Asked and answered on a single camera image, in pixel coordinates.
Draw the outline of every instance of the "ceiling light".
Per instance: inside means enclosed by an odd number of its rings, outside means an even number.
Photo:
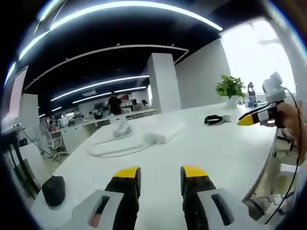
[[[85,90],[85,89],[88,89],[88,88],[91,88],[91,87],[94,87],[94,86],[97,86],[97,85],[108,84],[108,83],[112,83],[112,82],[116,82],[116,81],[125,81],[125,80],[130,80],[130,79],[148,78],[148,77],[149,77],[149,75],[142,75],[142,76],[135,76],[135,77],[128,77],[128,78],[120,78],[120,79],[114,79],[114,80],[107,80],[107,81],[103,81],[103,82],[96,83],[96,84],[93,84],[93,85],[88,85],[88,86],[85,86],[85,87],[82,87],[82,88],[79,88],[79,89],[76,89],[76,90],[67,92],[67,93],[62,94],[62,95],[60,95],[60,96],[58,96],[58,97],[53,98],[53,99],[50,100],[50,101],[51,101],[51,102],[52,102],[52,101],[55,101],[55,100],[57,100],[58,98],[64,97],[64,96],[69,95],[69,94],[71,94],[71,93],[78,92],[78,91],[80,91],[80,90]]]
[[[43,34],[41,34],[40,36],[34,38],[32,40],[32,42],[30,42],[29,45],[27,45],[27,47],[21,52],[20,56],[19,56],[19,60],[21,60],[23,58],[23,56],[32,48],[32,46],[34,46],[40,39],[42,39],[46,34],[48,34],[49,31],[44,32]]]
[[[82,101],[85,101],[85,100],[89,100],[89,99],[92,99],[92,98],[95,98],[95,97],[101,97],[101,96],[109,95],[109,94],[111,94],[111,92],[106,92],[106,93],[96,95],[96,96],[93,96],[93,97],[87,97],[87,98],[75,101],[75,102],[73,102],[73,104],[78,103],[78,102],[82,102]]]
[[[13,72],[13,70],[14,70],[14,68],[15,68],[15,65],[16,65],[16,62],[14,62],[14,63],[12,64],[12,66],[11,66],[9,72],[8,72],[8,75],[6,75],[6,79],[5,79],[4,85],[5,85],[6,82],[8,81],[10,75],[12,74],[12,72]]]
[[[124,92],[124,91],[131,91],[131,90],[140,90],[140,89],[145,89],[146,86],[142,86],[142,87],[136,87],[136,88],[131,88],[131,89],[125,89],[125,90],[117,90],[114,92]]]
[[[60,109],[60,108],[62,108],[62,107],[58,107],[58,108],[53,109],[53,110],[51,110],[51,111],[54,112],[54,111],[56,111],[56,110],[58,110],[58,109]]]
[[[40,22],[42,20],[44,20],[47,15],[50,13],[50,11],[52,10],[52,8],[59,2],[59,0],[53,0],[44,10],[44,12],[42,13],[42,16],[40,17]]]
[[[77,17],[80,17],[80,16],[88,14],[88,13],[92,13],[92,12],[99,11],[99,10],[115,8],[115,7],[125,7],[125,6],[126,7],[128,7],[128,6],[153,7],[153,8],[159,8],[159,9],[164,9],[164,10],[168,10],[168,11],[174,11],[174,12],[178,12],[178,13],[184,14],[186,16],[195,18],[197,20],[200,20],[203,23],[206,23],[206,24],[214,27],[215,29],[217,29],[219,31],[222,30],[222,27],[218,26],[217,24],[209,21],[208,19],[206,19],[204,17],[201,17],[198,14],[192,13],[190,11],[184,10],[182,8],[179,8],[179,7],[170,6],[170,5],[157,3],[157,2],[150,2],[150,1],[117,1],[117,2],[110,2],[110,3],[105,3],[105,4],[100,4],[100,5],[88,7],[86,9],[77,11],[76,13],[73,13],[71,15],[68,15],[65,18],[59,20],[58,22],[52,24],[50,30],[53,30],[53,29],[57,28],[58,26],[63,25],[64,23],[66,23],[66,22],[68,22],[72,19],[75,19]]]

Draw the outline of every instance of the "white pillar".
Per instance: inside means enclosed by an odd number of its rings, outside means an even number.
[[[152,88],[152,108],[158,113],[181,109],[177,76],[171,54],[153,53],[147,62]]]

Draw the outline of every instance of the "black ceiling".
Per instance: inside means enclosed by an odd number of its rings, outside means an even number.
[[[61,9],[60,5],[44,22],[39,24],[35,34],[33,31],[37,22],[30,26],[27,36],[16,52],[16,60],[33,38],[49,30],[56,15],[55,22],[78,10],[106,2],[103,0],[67,0]],[[223,29],[263,15],[255,1],[160,0],[159,2],[195,12]],[[82,93],[86,91],[50,102],[56,96],[109,79],[145,74],[147,73],[147,60],[151,53],[171,53],[173,59],[177,60],[185,51],[170,48],[134,47],[98,52],[72,61],[69,61],[70,58],[118,44],[120,46],[173,45],[189,50],[184,56],[186,58],[218,38],[218,32],[194,18],[162,9],[124,7],[96,11],[71,20],[48,33],[29,50],[21,61],[16,62],[13,74],[29,65],[24,83],[25,92],[37,94],[40,113],[49,114],[50,110],[57,106],[62,106],[63,109],[72,107],[73,101],[85,98]],[[41,76],[67,59],[67,63]],[[148,84],[148,79],[143,82],[130,80],[112,86],[104,85],[96,88],[96,91],[104,93]]]

